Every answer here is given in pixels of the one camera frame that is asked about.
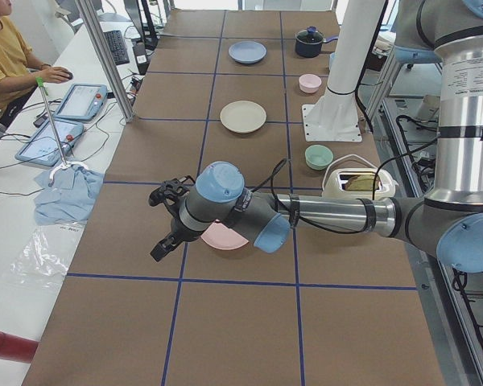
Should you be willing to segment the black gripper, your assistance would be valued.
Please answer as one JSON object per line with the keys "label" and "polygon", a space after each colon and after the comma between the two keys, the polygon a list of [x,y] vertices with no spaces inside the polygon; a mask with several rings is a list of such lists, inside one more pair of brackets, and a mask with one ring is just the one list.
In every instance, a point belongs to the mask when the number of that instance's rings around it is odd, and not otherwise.
{"label": "black gripper", "polygon": [[[156,207],[161,203],[174,219],[180,218],[180,205],[184,202],[185,195],[190,191],[187,181],[195,182],[191,175],[181,178],[173,178],[163,181],[162,185],[153,190],[148,197],[151,207]],[[155,261],[161,261],[166,255],[173,252],[183,243],[182,236],[170,232],[151,250],[150,255]]]}

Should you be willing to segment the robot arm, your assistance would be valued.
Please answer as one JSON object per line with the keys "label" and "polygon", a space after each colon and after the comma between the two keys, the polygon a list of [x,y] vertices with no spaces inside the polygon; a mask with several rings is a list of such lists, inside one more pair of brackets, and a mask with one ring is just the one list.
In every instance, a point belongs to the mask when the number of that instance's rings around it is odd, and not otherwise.
{"label": "robot arm", "polygon": [[395,44],[403,62],[436,56],[443,63],[436,176],[424,197],[257,193],[234,165],[214,162],[193,187],[172,179],[150,194],[150,205],[163,204],[172,216],[152,257],[199,239],[214,221],[272,253],[306,223],[339,234],[377,232],[454,269],[483,272],[483,1],[402,1]]}

